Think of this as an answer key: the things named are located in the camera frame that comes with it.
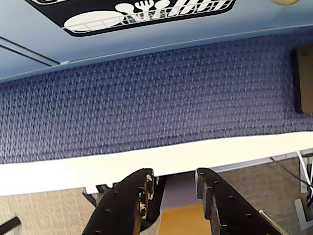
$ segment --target white edge trim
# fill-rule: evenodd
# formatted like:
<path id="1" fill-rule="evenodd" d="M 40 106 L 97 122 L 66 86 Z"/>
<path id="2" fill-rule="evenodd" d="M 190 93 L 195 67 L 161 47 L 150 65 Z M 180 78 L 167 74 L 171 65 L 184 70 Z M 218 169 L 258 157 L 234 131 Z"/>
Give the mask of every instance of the white edge trim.
<path id="1" fill-rule="evenodd" d="M 149 167 L 155 176 L 193 171 L 198 167 L 217 172 L 267 163 L 268 157 L 295 157 L 312 152 L 313 132 L 233 137 L 196 141 L 128 152 L 0 164 L 0 196 L 69 188 L 86 188 L 119 182 L 134 171 Z"/>

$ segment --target metal rod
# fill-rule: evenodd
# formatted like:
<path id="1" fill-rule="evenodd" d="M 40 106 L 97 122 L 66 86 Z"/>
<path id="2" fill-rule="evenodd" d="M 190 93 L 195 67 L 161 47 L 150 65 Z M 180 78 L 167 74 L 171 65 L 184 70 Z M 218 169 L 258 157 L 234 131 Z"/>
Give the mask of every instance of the metal rod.
<path id="1" fill-rule="evenodd" d="M 271 224 L 281 235 L 289 235 L 282 227 L 276 224 L 271 218 L 269 218 L 263 210 L 259 210 L 261 216 L 267 220 L 268 223 Z"/>
<path id="2" fill-rule="evenodd" d="M 21 224 L 22 223 L 21 223 L 20 219 L 18 217 L 14 217 L 13 219 L 0 225 L 0 235 L 7 233 L 8 231 L 16 228 L 17 226 L 19 226 Z"/>

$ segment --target white printed graphic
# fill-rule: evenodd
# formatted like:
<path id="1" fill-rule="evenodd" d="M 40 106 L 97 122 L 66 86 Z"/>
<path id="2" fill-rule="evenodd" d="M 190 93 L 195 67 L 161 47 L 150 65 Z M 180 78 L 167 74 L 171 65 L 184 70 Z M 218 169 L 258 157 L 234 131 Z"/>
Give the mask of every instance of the white printed graphic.
<path id="1" fill-rule="evenodd" d="M 121 23 L 124 15 L 116 11 L 91 11 L 68 19 L 64 26 L 75 32 L 86 32 L 109 28 Z"/>
<path id="2" fill-rule="evenodd" d="M 61 1 L 68 1 L 68 0 L 32 0 L 32 1 L 40 5 L 50 5 L 50 4 L 55 4 Z"/>
<path id="3" fill-rule="evenodd" d="M 154 20 L 154 19 L 160 18 L 160 11 L 161 11 L 161 9 L 167 7 L 169 4 L 171 4 L 171 2 L 169 0 L 161 0 L 161 1 L 158 1 L 157 3 L 155 3 L 156 12 L 152 16 L 151 19 Z"/>
<path id="4" fill-rule="evenodd" d="M 115 6 L 116 10 L 122 13 L 126 13 L 131 16 L 136 22 L 142 22 L 140 15 L 134 14 L 135 7 L 130 3 L 120 3 Z"/>
<path id="5" fill-rule="evenodd" d="M 135 7 L 142 10 L 142 12 L 143 12 L 143 20 L 144 21 L 150 20 L 149 10 L 151 7 L 154 6 L 154 4 L 155 3 L 153 0 L 145 0 L 145 1 L 135 2 Z"/>
<path id="6" fill-rule="evenodd" d="M 220 11 L 227 9 L 235 0 L 200 1 L 177 0 L 173 7 L 168 7 L 171 4 L 170 0 L 159 0 L 157 2 L 144 0 L 135 2 L 134 5 L 122 2 L 115 6 L 116 11 L 92 11 L 76 15 L 64 23 L 63 29 L 78 34 L 183 15 Z"/>

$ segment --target blue woven fabric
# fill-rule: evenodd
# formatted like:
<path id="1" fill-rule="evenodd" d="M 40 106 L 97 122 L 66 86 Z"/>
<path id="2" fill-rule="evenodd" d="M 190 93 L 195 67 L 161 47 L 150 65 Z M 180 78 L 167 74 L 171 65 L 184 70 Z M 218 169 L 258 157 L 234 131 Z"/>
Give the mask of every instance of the blue woven fabric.
<path id="1" fill-rule="evenodd" d="M 311 131 L 294 111 L 290 50 L 312 43 L 311 30 L 0 84 L 0 163 Z"/>

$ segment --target tan circle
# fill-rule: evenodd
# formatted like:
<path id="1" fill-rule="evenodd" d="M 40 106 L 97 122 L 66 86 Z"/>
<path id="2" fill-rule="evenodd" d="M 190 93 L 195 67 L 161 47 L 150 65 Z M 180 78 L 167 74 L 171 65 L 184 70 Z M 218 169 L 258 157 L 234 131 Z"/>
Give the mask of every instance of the tan circle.
<path id="1" fill-rule="evenodd" d="M 300 0 L 271 0 L 272 2 L 282 5 L 282 6 L 288 6 L 295 4 L 296 2 L 299 2 Z"/>

